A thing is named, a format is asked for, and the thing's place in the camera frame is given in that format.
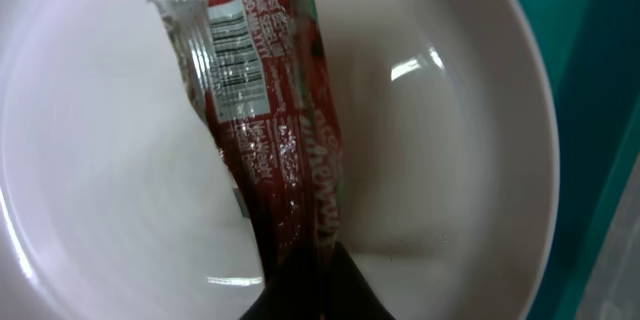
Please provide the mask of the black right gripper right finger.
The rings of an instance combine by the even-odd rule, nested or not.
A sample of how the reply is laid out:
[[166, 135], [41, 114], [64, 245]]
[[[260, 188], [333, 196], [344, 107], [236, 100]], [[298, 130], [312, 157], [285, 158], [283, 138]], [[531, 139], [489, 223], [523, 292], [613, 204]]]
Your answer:
[[327, 269], [325, 288], [327, 320], [395, 320], [339, 242]]

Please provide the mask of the red snack wrapper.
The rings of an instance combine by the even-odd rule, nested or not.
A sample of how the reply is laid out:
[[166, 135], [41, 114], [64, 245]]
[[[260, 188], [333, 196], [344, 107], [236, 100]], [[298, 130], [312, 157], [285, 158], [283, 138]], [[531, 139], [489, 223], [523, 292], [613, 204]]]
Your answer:
[[327, 262], [343, 146], [315, 0], [154, 0], [187, 96], [248, 212], [263, 272], [298, 244]]

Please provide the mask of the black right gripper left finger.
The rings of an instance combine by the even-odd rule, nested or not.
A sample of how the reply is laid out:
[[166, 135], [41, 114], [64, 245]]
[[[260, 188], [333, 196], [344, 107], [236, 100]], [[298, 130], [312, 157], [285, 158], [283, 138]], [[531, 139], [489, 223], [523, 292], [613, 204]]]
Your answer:
[[240, 320], [319, 320], [323, 283], [314, 249], [294, 249]]

